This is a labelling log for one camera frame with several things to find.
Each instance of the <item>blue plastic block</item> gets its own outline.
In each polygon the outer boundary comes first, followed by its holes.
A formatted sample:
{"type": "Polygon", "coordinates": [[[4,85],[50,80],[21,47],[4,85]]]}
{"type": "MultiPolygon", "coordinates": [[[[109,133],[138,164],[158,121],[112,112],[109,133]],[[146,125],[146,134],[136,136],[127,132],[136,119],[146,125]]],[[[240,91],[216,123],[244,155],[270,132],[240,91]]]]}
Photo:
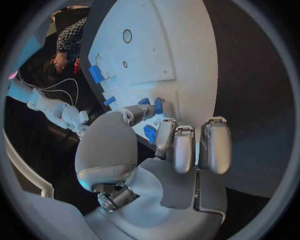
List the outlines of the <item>blue plastic block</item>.
{"type": "Polygon", "coordinates": [[[148,98],[143,98],[141,101],[138,102],[138,105],[148,104],[150,105],[150,101],[148,98]]]}
{"type": "Polygon", "coordinates": [[[113,103],[114,101],[116,101],[116,99],[115,99],[114,96],[112,96],[111,98],[109,98],[106,101],[104,101],[104,105],[108,106],[109,104],[113,103]]]}
{"type": "Polygon", "coordinates": [[[149,139],[149,143],[154,144],[156,133],[157,133],[156,128],[151,125],[146,125],[144,126],[143,129],[144,129],[145,136],[149,139]]]}
{"type": "Polygon", "coordinates": [[[154,101],[154,107],[155,107],[155,112],[156,114],[162,114],[164,111],[163,111],[163,103],[162,103],[162,100],[157,97],[154,101]]]}
{"type": "Polygon", "coordinates": [[[89,69],[92,79],[94,80],[95,84],[100,83],[104,80],[101,71],[97,65],[91,66],[89,69]]]}

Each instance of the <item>white wire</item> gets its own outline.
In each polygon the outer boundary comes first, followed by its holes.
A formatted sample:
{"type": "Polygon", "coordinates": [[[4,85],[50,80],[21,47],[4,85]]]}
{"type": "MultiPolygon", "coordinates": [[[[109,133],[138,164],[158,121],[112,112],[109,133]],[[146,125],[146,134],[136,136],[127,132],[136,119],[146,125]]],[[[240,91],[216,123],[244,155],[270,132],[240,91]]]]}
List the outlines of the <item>white wire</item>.
{"type": "Polygon", "coordinates": [[[54,85],[52,85],[52,86],[48,86],[48,87],[44,87],[44,88],[38,87],[38,86],[33,85],[33,84],[29,84],[29,83],[25,82],[22,78],[21,78],[21,81],[22,81],[24,84],[26,84],[26,85],[28,85],[28,86],[30,86],[30,87],[32,87],[32,88],[36,88],[36,89],[41,90],[41,91],[44,91],[44,92],[63,92],[63,93],[66,93],[66,94],[69,96],[69,98],[71,99],[72,105],[73,105],[73,106],[76,106],[76,104],[77,104],[78,96],[79,96],[79,87],[78,87],[77,81],[76,81],[74,78],[67,78],[67,79],[62,80],[62,81],[60,81],[60,82],[58,82],[58,83],[56,83],[56,84],[54,84],[54,85]],[[75,82],[75,84],[76,84],[77,95],[76,95],[75,104],[74,104],[73,98],[71,97],[71,95],[70,95],[67,91],[64,91],[64,90],[61,90],[61,89],[57,89],[57,90],[48,90],[48,89],[54,88],[55,86],[57,86],[57,85],[59,85],[59,84],[64,83],[65,81],[68,81],[68,80],[72,80],[72,81],[75,82]]]}

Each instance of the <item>red object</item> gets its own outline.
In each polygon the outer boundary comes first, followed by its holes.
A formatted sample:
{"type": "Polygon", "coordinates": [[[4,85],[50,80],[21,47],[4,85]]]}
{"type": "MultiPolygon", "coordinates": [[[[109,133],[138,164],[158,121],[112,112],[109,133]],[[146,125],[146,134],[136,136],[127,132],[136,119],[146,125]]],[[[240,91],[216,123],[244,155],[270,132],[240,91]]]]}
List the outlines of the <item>red object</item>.
{"type": "Polygon", "coordinates": [[[76,58],[76,61],[74,63],[74,74],[77,75],[79,71],[79,58],[76,58]]]}

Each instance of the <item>patterned shirt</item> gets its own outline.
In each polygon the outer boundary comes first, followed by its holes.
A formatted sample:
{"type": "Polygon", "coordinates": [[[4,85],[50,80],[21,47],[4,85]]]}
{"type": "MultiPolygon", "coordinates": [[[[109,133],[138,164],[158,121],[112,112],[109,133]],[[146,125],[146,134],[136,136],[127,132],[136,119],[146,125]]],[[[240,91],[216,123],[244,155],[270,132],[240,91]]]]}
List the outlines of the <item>patterned shirt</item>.
{"type": "Polygon", "coordinates": [[[80,58],[80,45],[86,21],[85,17],[60,33],[56,43],[56,53],[67,53],[67,58],[71,62],[80,58]]]}

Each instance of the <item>white robot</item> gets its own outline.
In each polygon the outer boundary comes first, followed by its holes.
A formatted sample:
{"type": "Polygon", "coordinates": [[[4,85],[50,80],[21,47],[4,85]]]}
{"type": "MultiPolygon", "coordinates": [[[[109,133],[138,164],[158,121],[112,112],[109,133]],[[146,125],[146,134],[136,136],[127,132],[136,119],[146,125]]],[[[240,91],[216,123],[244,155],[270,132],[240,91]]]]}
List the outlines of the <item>white robot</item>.
{"type": "Polygon", "coordinates": [[[132,105],[109,111],[90,126],[84,111],[39,89],[12,79],[7,96],[42,111],[56,125],[80,138],[75,170],[81,186],[96,192],[100,207],[85,217],[104,239],[213,238],[226,216],[226,190],[220,175],[231,164],[231,138],[223,117],[210,118],[201,129],[195,165],[193,126],[178,125],[171,103],[150,131],[155,157],[137,166],[137,137],[132,126],[156,115],[154,105],[132,105]]]}

